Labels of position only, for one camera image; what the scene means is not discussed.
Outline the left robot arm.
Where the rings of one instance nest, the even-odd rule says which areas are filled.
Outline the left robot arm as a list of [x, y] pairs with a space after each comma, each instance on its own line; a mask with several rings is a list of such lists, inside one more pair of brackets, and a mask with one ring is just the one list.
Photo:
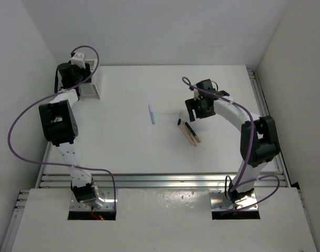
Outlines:
[[80, 98], [80, 91], [73, 86], [81, 83], [91, 74], [90, 64], [70, 60], [57, 66], [54, 93], [57, 96], [49, 103], [39, 106], [43, 133], [47, 141], [62, 155], [69, 167], [71, 191], [79, 203], [94, 207], [98, 189], [89, 171], [78, 167], [80, 153], [76, 150], [78, 126], [72, 106]]

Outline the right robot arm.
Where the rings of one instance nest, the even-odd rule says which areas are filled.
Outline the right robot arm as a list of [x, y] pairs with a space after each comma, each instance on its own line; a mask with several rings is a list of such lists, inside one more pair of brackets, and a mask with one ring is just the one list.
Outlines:
[[254, 184], [266, 164], [280, 153], [275, 120], [270, 116], [251, 113], [243, 105], [230, 99], [228, 92], [218, 90], [211, 79], [193, 85], [187, 77], [182, 81], [191, 91], [193, 98], [185, 101], [190, 122], [219, 115], [240, 132], [240, 154], [242, 164], [231, 182], [226, 182], [225, 198], [231, 203], [249, 196]]

